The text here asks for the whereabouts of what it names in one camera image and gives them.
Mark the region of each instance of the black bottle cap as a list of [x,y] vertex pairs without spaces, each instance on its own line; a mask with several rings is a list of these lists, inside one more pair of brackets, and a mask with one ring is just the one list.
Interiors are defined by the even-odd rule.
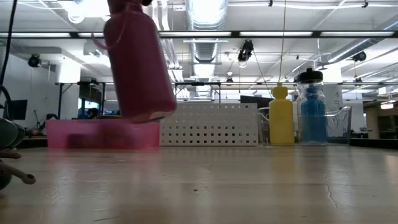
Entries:
[[298,83],[317,83],[323,81],[323,73],[308,68],[306,72],[298,75]]

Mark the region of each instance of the pink water bottle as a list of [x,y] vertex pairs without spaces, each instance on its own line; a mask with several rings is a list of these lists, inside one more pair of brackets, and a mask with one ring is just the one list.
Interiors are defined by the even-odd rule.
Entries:
[[164,118],[177,106],[154,21],[144,0],[108,0],[104,27],[121,115],[132,123]]

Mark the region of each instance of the pink container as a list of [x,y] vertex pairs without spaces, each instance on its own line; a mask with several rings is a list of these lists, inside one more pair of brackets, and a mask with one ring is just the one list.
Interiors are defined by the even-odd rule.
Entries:
[[121,114],[132,123],[164,118],[177,106],[156,25],[141,2],[108,0],[104,27]]
[[159,123],[121,119],[47,120],[49,148],[147,149],[159,146]]

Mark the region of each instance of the yellow bottle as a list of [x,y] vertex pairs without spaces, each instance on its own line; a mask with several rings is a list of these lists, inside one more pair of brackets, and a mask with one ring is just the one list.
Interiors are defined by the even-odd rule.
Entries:
[[294,145],[293,103],[286,100],[287,88],[278,83],[272,89],[275,99],[269,103],[269,129],[271,144]]

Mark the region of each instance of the wooden table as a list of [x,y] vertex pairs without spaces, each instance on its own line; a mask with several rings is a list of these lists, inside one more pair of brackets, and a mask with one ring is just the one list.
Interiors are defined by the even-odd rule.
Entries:
[[26,149],[1,224],[398,223],[398,152],[350,147]]

